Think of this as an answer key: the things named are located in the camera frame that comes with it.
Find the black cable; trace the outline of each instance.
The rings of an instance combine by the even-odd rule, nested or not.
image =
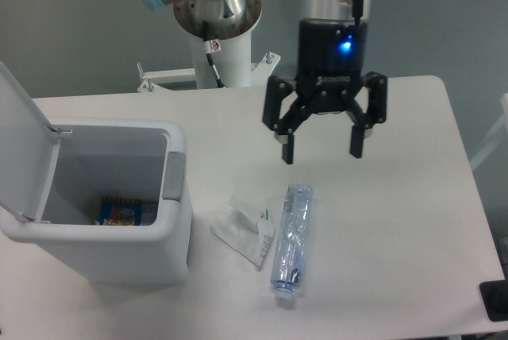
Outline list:
[[[209,26],[208,22],[203,21],[203,42],[210,41],[210,33],[209,33],[209,31],[210,31],[210,26]],[[217,82],[217,87],[218,88],[224,88],[225,84],[221,80],[221,76],[219,75],[219,71],[217,70],[217,66],[215,66],[214,58],[212,57],[212,53],[211,52],[208,52],[206,54],[206,59],[208,60],[208,64],[210,65],[210,67],[214,71],[215,82]]]

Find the black object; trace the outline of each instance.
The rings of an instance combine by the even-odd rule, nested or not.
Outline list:
[[[479,290],[489,319],[492,322],[508,320],[508,280],[483,282]]]
[[[362,157],[366,130],[387,120],[385,75],[361,75],[367,23],[360,23],[364,0],[353,1],[355,25],[307,18],[300,22],[298,74],[291,83],[273,75],[268,79],[263,123],[283,144],[283,159],[293,164],[294,132],[311,114],[347,111],[354,122],[349,152]],[[355,97],[362,87],[369,90],[367,111]],[[293,91],[298,97],[280,116],[283,100]]]

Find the white table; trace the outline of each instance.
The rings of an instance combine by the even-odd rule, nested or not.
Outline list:
[[[502,270],[443,83],[391,79],[364,158],[347,116],[313,116],[295,164],[261,124],[263,88],[40,99],[48,116],[169,119],[188,139],[190,275],[174,287],[91,284],[0,235],[2,339],[396,339],[508,329],[478,285]],[[302,297],[275,306],[262,270],[209,228],[236,195],[279,224],[287,185],[314,187]]]

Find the gray wall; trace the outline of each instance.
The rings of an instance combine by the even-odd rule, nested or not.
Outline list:
[[[374,0],[366,70],[437,75],[471,156],[508,92],[508,0]],[[263,0],[252,58],[295,70],[299,0]],[[191,67],[172,17],[140,0],[0,0],[0,60],[34,98],[133,92],[145,71]],[[493,234],[508,235],[508,145],[475,174]]]

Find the metal bracket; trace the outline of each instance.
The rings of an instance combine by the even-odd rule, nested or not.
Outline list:
[[[257,64],[251,64],[251,86],[264,87],[267,80],[275,70],[281,56],[268,52],[264,58]],[[184,82],[194,82],[196,80],[196,72],[193,68],[184,68],[179,70],[166,71],[147,71],[144,72],[141,63],[137,63],[137,70],[141,80],[141,85],[137,88],[138,92],[161,92],[178,90],[179,87],[167,89],[159,86],[159,84],[175,84]]]

